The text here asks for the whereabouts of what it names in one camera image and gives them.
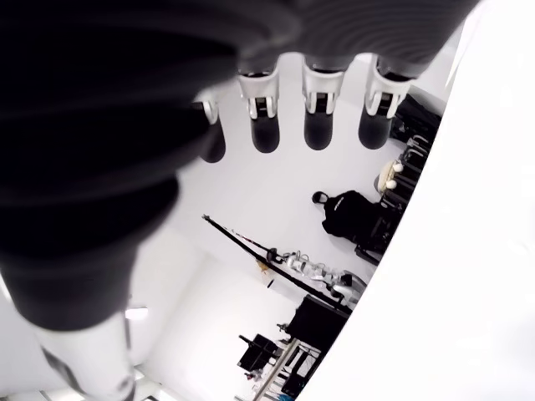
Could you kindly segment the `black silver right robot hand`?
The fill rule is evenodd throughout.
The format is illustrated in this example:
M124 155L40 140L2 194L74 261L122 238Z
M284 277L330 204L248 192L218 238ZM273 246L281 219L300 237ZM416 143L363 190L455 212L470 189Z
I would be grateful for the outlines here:
M473 1L4 1L1 276L44 357L88 400L131 400L125 310L140 243L177 171L224 155L214 91L239 79L257 150L278 133L276 63L303 55L305 139L353 59L373 57L359 140L390 135L412 84Z

